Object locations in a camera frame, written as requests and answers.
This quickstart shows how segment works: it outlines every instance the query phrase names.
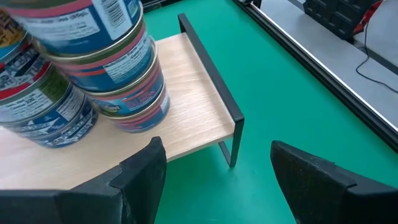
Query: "black object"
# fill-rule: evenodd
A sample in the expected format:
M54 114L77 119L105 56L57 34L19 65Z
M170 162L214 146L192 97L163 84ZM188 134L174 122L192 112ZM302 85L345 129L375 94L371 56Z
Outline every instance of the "black object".
M398 132L337 80L328 70L323 68L311 55L304 51L301 46L287 36L286 33L280 30L274 21L264 16L260 10L261 0L255 0L248 6L242 4L238 0L233 1L283 46L288 53L299 61L315 78L327 87L359 119L398 153Z
M179 1L182 0L141 0L144 12L151 12Z
M271 161L297 223L398 223L398 189L280 141Z
M154 223L165 172L165 150L155 137L120 165L74 189L0 191L0 223Z
M193 48L196 50L203 66L205 67L208 75L210 76L211 81L216 87L218 94L223 100L225 107L229 112L229 115L231 115L233 121L235 122L231 153L229 153L228 148L224 141L218 143L225 156L227 163L229 164L230 167L234 167L236 165L236 160L238 159L238 152L241 145L244 116L241 110L239 109L238 104L236 104L235 99L233 98L228 87L225 85L223 78L218 72L209 54L207 53L205 46L203 46L197 33L193 29L191 23L189 23L189 20L187 19L186 15L179 14L178 20L180 22L181 32L186 33L186 35L190 39Z
M303 6L312 19L346 40L363 31L365 13L377 2L381 0L306 0Z

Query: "wooden board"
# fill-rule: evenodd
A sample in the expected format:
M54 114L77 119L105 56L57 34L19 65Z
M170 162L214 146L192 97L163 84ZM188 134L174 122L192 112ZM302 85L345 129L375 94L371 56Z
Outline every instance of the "wooden board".
M46 149L0 128L0 189L70 189L108 169L160 136L169 161L230 138L234 123L188 37L156 42L171 107L155 128L118 131L102 116L81 141Z

